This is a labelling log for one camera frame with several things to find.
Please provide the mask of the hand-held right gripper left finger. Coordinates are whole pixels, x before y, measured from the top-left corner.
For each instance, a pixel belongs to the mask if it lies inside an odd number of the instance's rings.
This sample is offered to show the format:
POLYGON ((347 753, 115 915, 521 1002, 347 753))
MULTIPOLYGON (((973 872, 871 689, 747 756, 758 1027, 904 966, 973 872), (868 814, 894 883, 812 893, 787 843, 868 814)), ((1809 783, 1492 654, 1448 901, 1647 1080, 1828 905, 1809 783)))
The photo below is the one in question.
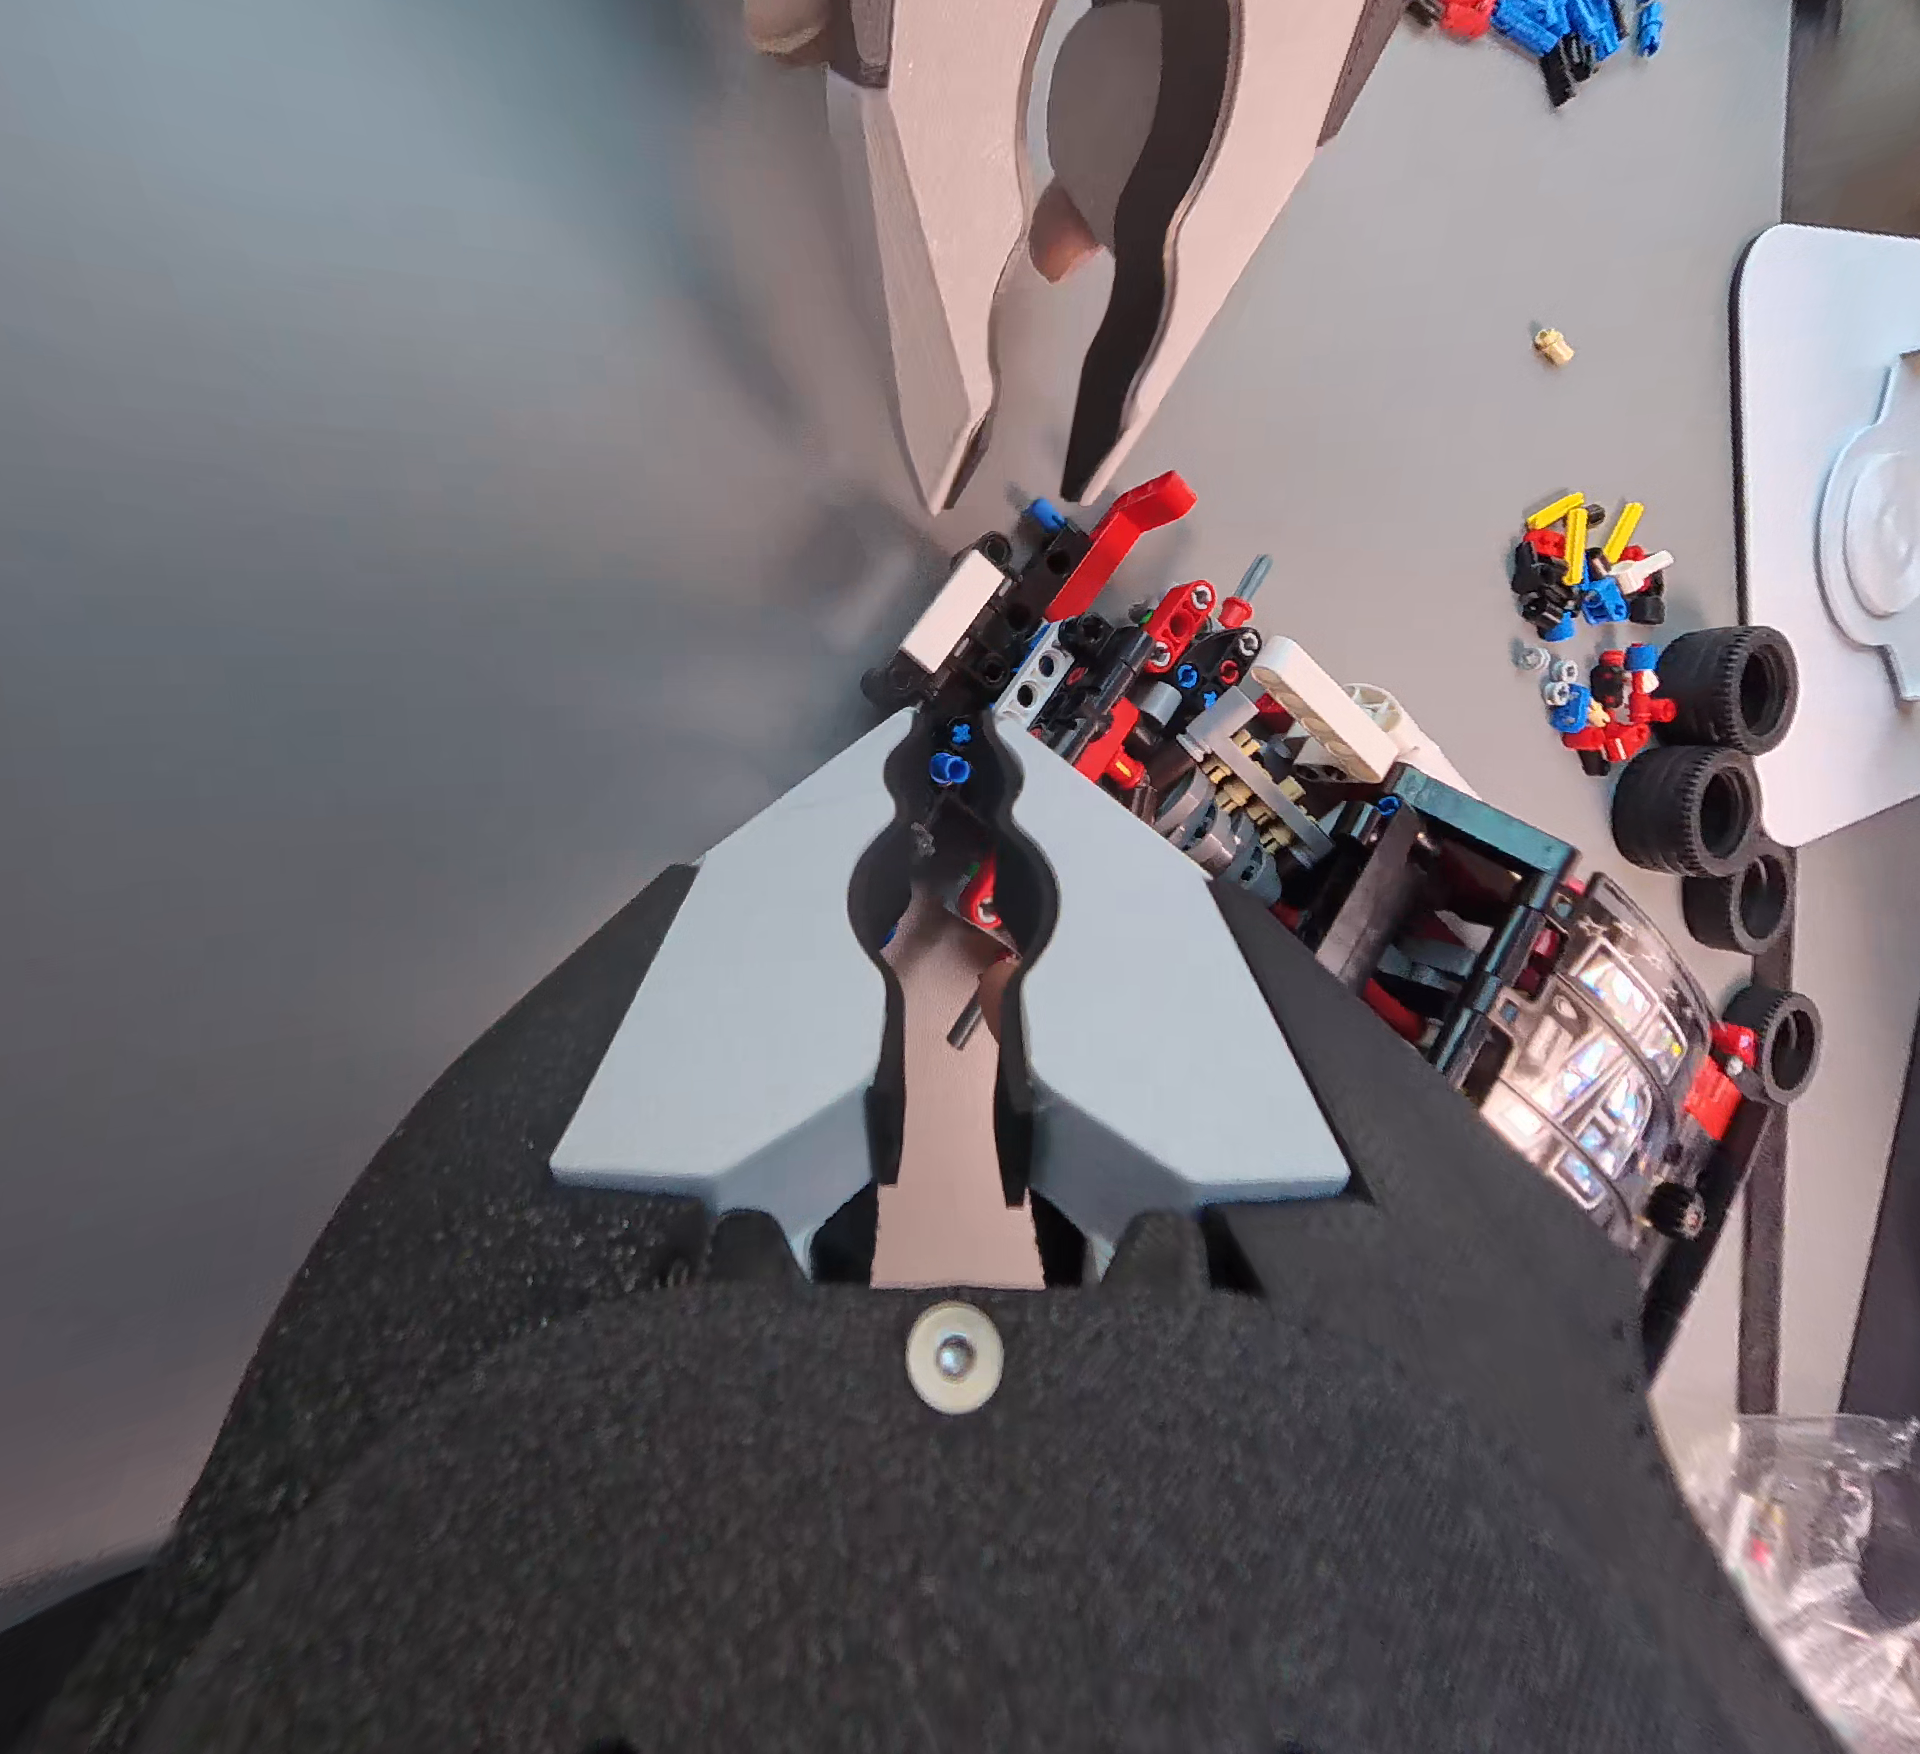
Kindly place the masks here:
POLYGON ((808 1278, 864 1278, 899 1176, 904 1004, 890 942, 916 852, 899 711, 695 867, 549 1157, 570 1188, 772 1220, 808 1278))

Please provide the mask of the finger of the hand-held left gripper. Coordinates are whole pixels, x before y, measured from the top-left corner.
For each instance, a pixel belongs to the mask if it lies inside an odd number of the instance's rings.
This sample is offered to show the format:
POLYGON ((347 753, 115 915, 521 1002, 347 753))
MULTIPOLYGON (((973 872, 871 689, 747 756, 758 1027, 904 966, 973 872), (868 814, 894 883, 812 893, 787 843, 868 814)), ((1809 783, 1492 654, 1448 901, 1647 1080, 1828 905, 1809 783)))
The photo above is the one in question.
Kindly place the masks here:
POLYGON ((895 0, 883 87, 833 71, 841 159, 899 446, 945 512, 997 405, 994 305, 1037 199, 1026 104, 1058 0, 895 0))
POLYGON ((1174 0, 1061 494, 1103 494, 1302 180, 1370 0, 1174 0))

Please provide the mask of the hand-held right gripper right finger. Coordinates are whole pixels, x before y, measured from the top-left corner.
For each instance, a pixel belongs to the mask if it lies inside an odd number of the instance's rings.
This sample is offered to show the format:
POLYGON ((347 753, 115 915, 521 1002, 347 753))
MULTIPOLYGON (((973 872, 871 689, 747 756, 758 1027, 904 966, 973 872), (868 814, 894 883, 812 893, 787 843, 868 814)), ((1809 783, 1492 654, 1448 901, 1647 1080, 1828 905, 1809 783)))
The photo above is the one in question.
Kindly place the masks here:
POLYGON ((994 1091, 1008 1206, 1032 1195, 1115 1248, 1142 1214, 1340 1195, 1347 1156, 1219 909, 1239 896, 1019 720, 989 739, 1019 953, 994 1091))

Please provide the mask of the toy brick race car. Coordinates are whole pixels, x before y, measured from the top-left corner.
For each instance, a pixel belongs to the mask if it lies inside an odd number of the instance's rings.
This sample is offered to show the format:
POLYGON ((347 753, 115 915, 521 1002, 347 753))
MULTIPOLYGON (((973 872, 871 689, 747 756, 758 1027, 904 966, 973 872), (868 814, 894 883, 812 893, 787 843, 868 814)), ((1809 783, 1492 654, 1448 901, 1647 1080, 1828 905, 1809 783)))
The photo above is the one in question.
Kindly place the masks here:
MULTIPOLYGON (((862 698, 883 715, 981 711, 981 734, 1019 720, 1258 904, 1628 1256, 1655 1366, 1790 1104, 1743 1091, 1723 1015, 1751 981, 1793 991, 1793 917, 1757 959, 1723 952, 1751 978, 1716 1002, 1617 880, 1475 795, 1391 694, 1267 631, 1267 555, 1229 587, 1199 573, 1099 615, 1139 540, 1193 502, 1174 471, 1088 524, 1032 500, 953 556, 862 698)), ((948 908, 1013 948, 986 793, 948 863, 948 908)))

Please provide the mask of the grey desk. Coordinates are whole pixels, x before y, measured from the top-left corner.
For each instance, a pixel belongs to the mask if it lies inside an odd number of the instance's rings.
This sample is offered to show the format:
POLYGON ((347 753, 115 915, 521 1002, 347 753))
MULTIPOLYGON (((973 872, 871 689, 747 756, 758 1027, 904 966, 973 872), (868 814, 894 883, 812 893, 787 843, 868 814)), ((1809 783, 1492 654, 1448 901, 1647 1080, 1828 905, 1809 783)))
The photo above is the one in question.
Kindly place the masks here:
POLYGON ((736 0, 3 0, 17 1751, 1841 1751, 1630 1277, 1281 925, 1352 1180, 1103 1278, 567 1190, 899 581, 820 104, 736 0))

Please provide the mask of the heap of assorted loose bricks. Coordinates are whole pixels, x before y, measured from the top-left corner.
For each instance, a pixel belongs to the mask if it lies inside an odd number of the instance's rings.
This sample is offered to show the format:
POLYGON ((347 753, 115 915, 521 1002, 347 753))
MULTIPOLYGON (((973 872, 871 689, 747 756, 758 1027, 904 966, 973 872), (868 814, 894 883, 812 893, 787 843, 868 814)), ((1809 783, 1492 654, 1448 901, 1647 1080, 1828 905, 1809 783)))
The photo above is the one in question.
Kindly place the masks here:
POLYGON ((1534 673, 1551 734, 1590 781, 1676 722, 1659 643, 1672 556, 1643 540, 1643 519, 1639 500, 1563 494, 1523 520, 1506 556, 1526 631, 1514 664, 1534 673))

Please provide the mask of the white monitor base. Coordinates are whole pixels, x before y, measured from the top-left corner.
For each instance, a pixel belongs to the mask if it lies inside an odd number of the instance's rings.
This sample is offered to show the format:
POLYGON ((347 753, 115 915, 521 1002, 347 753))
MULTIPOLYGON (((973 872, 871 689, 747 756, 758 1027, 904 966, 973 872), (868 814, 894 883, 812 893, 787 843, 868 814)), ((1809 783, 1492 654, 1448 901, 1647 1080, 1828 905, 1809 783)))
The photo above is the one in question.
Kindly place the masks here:
POLYGON ((1918 790, 1918 243, 1763 231, 1734 343, 1741 599, 1800 685, 1764 811, 1806 846, 1918 790))

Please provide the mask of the pile of clear plastic bags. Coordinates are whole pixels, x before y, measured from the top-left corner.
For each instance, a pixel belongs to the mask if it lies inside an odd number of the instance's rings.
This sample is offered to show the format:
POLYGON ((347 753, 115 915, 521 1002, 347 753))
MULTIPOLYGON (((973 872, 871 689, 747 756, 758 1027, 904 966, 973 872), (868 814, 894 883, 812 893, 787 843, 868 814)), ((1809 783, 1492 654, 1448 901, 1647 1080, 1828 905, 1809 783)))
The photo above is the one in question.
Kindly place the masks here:
POLYGON ((1682 1470, 1692 1515, 1850 1751, 1918 1748, 1918 1423, 1738 1416, 1682 1470))

